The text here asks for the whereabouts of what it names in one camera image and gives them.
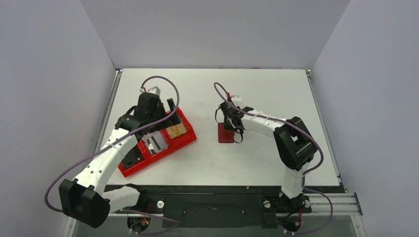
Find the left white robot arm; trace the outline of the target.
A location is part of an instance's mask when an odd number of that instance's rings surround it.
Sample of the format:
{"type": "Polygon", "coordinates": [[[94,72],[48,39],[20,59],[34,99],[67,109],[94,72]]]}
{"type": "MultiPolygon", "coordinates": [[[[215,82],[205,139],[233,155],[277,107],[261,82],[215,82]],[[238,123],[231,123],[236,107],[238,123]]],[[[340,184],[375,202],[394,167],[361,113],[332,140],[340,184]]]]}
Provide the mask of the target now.
{"type": "Polygon", "coordinates": [[[131,107],[116,122],[107,143],[73,180],[59,185],[62,211],[93,228],[98,228],[110,213],[130,207],[142,212],[147,198],[137,185],[105,191],[105,187],[122,160],[133,151],[143,136],[181,123],[178,103],[167,100],[167,113],[158,94],[143,92],[137,105],[131,107]]]}

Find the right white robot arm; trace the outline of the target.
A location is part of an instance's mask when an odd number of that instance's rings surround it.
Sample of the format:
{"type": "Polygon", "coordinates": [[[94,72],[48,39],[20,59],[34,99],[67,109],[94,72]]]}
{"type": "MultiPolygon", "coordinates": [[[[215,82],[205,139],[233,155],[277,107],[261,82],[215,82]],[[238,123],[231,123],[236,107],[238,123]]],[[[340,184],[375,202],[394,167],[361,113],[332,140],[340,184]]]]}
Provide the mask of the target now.
{"type": "Polygon", "coordinates": [[[240,134],[251,130],[275,140],[280,159],[286,166],[279,206],[285,211],[293,210],[298,205],[297,196],[303,192],[304,173],[318,151],[304,122],[299,117],[293,117],[283,123],[251,107],[238,111],[226,102],[221,103],[219,108],[224,115],[225,130],[240,134]]]}

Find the red leather card holder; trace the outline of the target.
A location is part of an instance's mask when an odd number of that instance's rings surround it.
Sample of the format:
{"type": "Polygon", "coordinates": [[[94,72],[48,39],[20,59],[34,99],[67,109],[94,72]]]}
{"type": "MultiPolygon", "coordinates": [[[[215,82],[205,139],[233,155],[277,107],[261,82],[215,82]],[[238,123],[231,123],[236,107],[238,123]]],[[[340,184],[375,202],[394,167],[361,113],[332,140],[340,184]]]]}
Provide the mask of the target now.
{"type": "Polygon", "coordinates": [[[218,123],[217,125],[218,132],[218,142],[219,143],[234,143],[234,133],[230,133],[224,129],[224,123],[218,123]]]}

